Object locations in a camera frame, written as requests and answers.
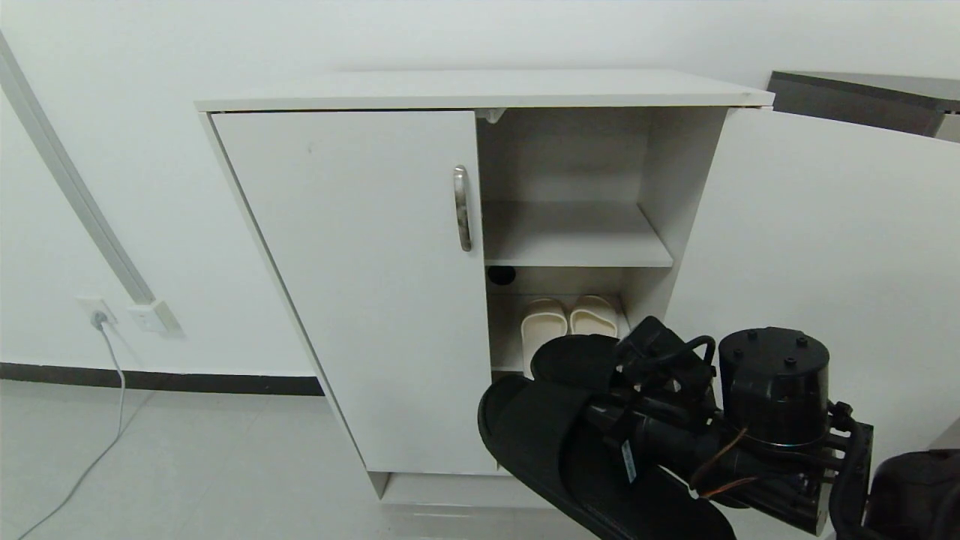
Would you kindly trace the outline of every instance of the cabinet handle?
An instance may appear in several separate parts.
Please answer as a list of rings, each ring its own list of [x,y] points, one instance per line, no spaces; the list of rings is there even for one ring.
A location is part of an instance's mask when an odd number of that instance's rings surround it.
[[[467,214],[467,181],[467,169],[463,165],[453,167],[453,202],[457,209],[460,247],[468,252],[473,248],[473,242],[470,241],[470,222]]]

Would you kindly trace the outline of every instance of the cabinet door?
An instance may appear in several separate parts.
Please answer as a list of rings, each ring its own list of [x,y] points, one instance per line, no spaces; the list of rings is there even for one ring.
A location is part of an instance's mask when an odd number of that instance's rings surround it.
[[[926,448],[960,410],[960,145],[732,110],[666,322],[805,331],[874,463]]]
[[[473,112],[214,122],[367,468],[495,470],[476,427],[491,371]]]

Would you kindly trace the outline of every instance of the open cabinet door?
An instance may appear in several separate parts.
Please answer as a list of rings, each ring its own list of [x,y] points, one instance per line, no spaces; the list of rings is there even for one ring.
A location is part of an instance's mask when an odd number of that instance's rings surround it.
[[[960,411],[960,144],[732,110],[666,323],[805,331],[874,463],[925,449]]]

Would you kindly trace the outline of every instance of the cabinet top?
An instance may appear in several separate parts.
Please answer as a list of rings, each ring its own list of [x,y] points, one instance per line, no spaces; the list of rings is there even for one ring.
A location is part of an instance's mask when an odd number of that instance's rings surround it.
[[[774,94],[665,69],[350,71],[199,100],[240,110],[762,107]]]

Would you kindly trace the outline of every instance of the plug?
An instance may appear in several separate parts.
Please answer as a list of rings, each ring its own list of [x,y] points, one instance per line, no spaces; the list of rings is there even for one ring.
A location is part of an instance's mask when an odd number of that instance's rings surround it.
[[[104,331],[104,323],[109,322],[110,318],[107,317],[106,313],[103,313],[100,310],[94,311],[90,315],[90,325],[98,331]]]

